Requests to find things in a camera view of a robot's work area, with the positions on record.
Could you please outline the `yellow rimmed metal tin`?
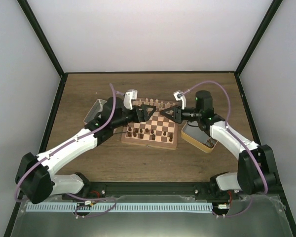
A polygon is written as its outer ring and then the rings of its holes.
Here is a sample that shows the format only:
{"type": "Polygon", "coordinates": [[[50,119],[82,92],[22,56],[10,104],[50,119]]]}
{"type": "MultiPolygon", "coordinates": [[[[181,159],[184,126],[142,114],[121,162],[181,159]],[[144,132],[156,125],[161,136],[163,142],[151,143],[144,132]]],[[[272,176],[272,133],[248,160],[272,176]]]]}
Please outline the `yellow rimmed metal tin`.
{"type": "Polygon", "coordinates": [[[181,129],[181,138],[196,148],[200,149],[205,153],[211,153],[217,144],[217,140],[208,136],[204,131],[200,130],[197,122],[187,122],[183,128],[181,129]],[[215,141],[215,146],[210,149],[205,143],[208,139],[212,139],[215,141]]]}

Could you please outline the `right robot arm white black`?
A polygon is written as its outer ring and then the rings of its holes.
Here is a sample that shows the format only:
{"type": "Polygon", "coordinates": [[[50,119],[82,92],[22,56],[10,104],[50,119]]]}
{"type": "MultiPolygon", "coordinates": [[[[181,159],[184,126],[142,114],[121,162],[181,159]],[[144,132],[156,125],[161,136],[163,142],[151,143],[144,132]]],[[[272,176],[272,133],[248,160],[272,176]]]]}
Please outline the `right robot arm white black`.
{"type": "Polygon", "coordinates": [[[238,160],[235,173],[223,173],[212,178],[209,186],[213,198],[222,198],[229,190],[242,191],[252,195],[267,193],[269,187],[278,185],[279,175],[274,153],[270,146],[259,145],[235,131],[226,119],[217,115],[213,108],[210,92],[198,91],[195,95],[195,107],[186,107],[186,98],[182,91],[174,92],[181,105],[164,109],[161,114],[175,123],[195,121],[198,128],[212,139],[221,143],[238,160]]]}

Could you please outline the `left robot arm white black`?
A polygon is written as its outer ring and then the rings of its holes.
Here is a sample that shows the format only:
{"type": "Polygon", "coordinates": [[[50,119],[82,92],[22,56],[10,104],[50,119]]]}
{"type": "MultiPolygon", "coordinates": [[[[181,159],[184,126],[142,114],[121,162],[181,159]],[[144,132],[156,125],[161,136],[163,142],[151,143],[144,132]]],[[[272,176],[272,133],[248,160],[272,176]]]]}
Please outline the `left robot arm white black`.
{"type": "Polygon", "coordinates": [[[79,155],[107,141],[117,128],[146,122],[156,111],[156,106],[151,104],[133,106],[131,99],[127,104],[125,107],[124,100],[118,97],[97,99],[84,119],[84,128],[76,135],[38,155],[25,154],[15,177],[16,190],[33,204],[59,194],[88,198],[91,187],[85,176],[81,173],[58,175],[57,172],[79,155]]]}

